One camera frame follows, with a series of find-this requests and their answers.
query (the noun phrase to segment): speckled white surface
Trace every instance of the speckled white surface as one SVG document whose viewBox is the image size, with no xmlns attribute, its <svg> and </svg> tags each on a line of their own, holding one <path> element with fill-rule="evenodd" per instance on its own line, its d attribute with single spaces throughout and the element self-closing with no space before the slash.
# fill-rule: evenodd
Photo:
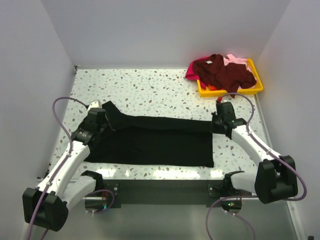
<svg viewBox="0 0 320 240">
<path fill-rule="evenodd" d="M 216 110 L 216 98 L 200 98 L 195 81 L 184 79 L 183 69 L 81 69 L 78 70 L 71 92 L 73 98 L 89 104 L 99 99 L 112 101 L 127 115 L 162 116 L 181 119 L 211 120 Z M 249 98 L 256 105 L 255 97 Z M 231 100 L 237 117 L 248 119 L 251 107 L 244 98 Z M 86 116 L 86 109 L 69 101 L 63 123 L 74 131 Z M 258 111 L 251 128 L 266 141 Z M 66 149 L 68 139 L 60 131 L 51 168 Z M 172 165 L 128 165 L 83 162 L 73 176 L 79 178 L 85 170 L 99 172 L 104 179 L 222 179 L 225 173 L 249 171 L 257 166 L 235 142 L 224 135 L 213 135 L 214 168 Z"/>
</svg>

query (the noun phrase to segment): yellow bin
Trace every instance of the yellow bin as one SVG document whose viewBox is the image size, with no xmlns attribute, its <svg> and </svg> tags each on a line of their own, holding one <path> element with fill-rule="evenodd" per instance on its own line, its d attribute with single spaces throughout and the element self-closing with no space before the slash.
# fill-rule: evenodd
<svg viewBox="0 0 320 240">
<path fill-rule="evenodd" d="M 262 85 L 262 82 L 260 80 L 260 77 L 259 77 L 259 75 L 257 73 L 256 67 L 255 67 L 254 62 L 252 61 L 252 59 L 248 58 L 247 59 L 247 64 L 248 64 L 248 66 L 250 66 L 253 75 L 257 79 L 257 83 L 253 88 L 238 89 L 237 92 L 240 93 L 240 94 L 244 94 L 244 95 L 257 94 L 258 92 L 261 92 L 264 89 L 264 86 Z M 200 81 L 197 80 L 196 82 L 198 84 L 198 90 L 199 90 L 199 93 L 200 93 L 200 97 L 202 97 L 202 98 L 205 98 L 205 97 L 219 97 L 219 96 L 222 96 L 222 95 L 227 93 L 226 90 L 211 91 L 208 87 L 206 87 L 206 89 L 202 89 L 201 86 L 200 86 Z"/>
</svg>

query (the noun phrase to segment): dark red cloth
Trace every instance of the dark red cloth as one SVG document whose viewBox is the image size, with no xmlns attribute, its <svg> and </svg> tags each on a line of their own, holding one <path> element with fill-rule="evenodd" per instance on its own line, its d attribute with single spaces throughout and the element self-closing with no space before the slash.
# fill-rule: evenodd
<svg viewBox="0 0 320 240">
<path fill-rule="evenodd" d="M 239 87 L 251 88 L 257 83 L 245 64 L 229 63 L 225 66 L 224 57 L 220 54 L 194 61 L 192 69 L 201 82 L 212 85 L 218 90 L 224 89 L 228 93 L 236 93 Z"/>
</svg>

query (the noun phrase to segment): black pants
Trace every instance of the black pants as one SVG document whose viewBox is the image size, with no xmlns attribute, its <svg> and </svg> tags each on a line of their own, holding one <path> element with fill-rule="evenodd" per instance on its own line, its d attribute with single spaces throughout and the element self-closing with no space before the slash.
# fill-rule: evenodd
<svg viewBox="0 0 320 240">
<path fill-rule="evenodd" d="M 129 116 L 111 102 L 102 105 L 115 130 L 85 161 L 134 165 L 213 167 L 210 121 Z"/>
</svg>

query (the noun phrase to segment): pink cloth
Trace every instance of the pink cloth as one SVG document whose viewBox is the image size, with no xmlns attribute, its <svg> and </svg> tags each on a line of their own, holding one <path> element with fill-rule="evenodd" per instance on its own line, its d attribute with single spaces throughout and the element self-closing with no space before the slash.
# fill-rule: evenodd
<svg viewBox="0 0 320 240">
<path fill-rule="evenodd" d="M 245 64 L 246 69 L 252 73 L 250 66 L 247 65 L 246 58 L 235 57 L 232 54 L 228 54 L 227 57 L 228 58 L 225 58 L 225 57 L 223 58 L 223 63 L 225 66 L 227 66 L 230 63 Z M 193 65 L 194 65 L 194 62 L 191 62 L 188 69 L 186 70 L 185 78 L 189 79 L 189 80 L 196 81 L 196 80 L 200 79 L 200 77 L 194 73 Z M 206 85 L 201 80 L 200 80 L 200 86 L 201 86 L 201 88 L 206 89 Z"/>
</svg>

